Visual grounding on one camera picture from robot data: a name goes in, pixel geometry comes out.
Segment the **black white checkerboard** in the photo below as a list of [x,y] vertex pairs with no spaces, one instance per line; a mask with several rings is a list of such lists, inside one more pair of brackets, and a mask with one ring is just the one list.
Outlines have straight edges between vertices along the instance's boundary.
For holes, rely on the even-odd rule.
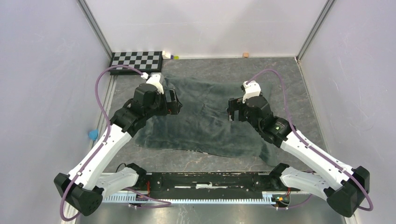
[[162,51],[113,52],[109,67],[126,65],[148,74],[161,72],[162,54]]

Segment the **blue clip on wall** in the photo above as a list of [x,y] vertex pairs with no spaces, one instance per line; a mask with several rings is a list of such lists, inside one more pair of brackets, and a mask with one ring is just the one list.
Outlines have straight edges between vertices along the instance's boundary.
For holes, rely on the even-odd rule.
[[98,138],[98,135],[99,135],[98,129],[91,130],[91,131],[88,133],[88,137],[89,137],[89,139],[92,140],[92,141],[96,141],[96,139]]

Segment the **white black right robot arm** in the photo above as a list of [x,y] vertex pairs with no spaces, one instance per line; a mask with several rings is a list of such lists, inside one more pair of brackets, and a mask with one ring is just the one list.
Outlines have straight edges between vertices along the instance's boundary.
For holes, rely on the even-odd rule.
[[310,167],[314,174],[299,171],[280,163],[271,172],[270,185],[275,190],[285,187],[299,189],[322,198],[337,213],[351,217],[357,209],[372,211],[369,197],[370,172],[362,166],[353,168],[309,141],[286,119],[273,115],[262,95],[231,98],[227,113],[230,121],[248,122],[267,142],[297,157]]

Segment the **small cream toy block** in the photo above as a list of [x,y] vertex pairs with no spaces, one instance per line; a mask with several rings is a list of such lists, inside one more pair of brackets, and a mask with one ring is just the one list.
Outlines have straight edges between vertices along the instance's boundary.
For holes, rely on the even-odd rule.
[[168,51],[162,51],[162,58],[165,60],[178,60],[179,56],[173,55]]

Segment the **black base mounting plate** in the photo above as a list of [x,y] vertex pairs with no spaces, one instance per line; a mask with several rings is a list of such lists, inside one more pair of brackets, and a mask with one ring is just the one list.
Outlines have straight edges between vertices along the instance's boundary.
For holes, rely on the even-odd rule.
[[155,199],[259,199],[289,190],[268,172],[153,172],[131,188]]

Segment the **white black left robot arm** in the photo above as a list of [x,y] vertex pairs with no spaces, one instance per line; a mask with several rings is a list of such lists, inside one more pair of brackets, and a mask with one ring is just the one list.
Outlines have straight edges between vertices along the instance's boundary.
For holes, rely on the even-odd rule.
[[133,98],[127,100],[108,122],[104,135],[85,158],[69,173],[58,173],[54,184],[61,196],[61,208],[68,203],[79,215],[89,216],[102,201],[128,187],[143,189],[147,184],[144,170],[137,165],[127,165],[120,172],[101,177],[102,172],[147,121],[153,116],[177,115],[182,104],[174,88],[169,89],[170,101],[156,85],[141,84]]

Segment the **zebra striped pillowcase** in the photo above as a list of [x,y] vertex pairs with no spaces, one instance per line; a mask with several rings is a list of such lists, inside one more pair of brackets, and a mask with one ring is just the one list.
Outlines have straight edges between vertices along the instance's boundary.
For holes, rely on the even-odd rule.
[[168,76],[163,86],[176,90],[181,111],[150,118],[134,136],[135,145],[233,158],[258,156],[270,166],[278,164],[277,148],[265,142],[248,122],[229,121],[228,100],[243,96],[240,81]]

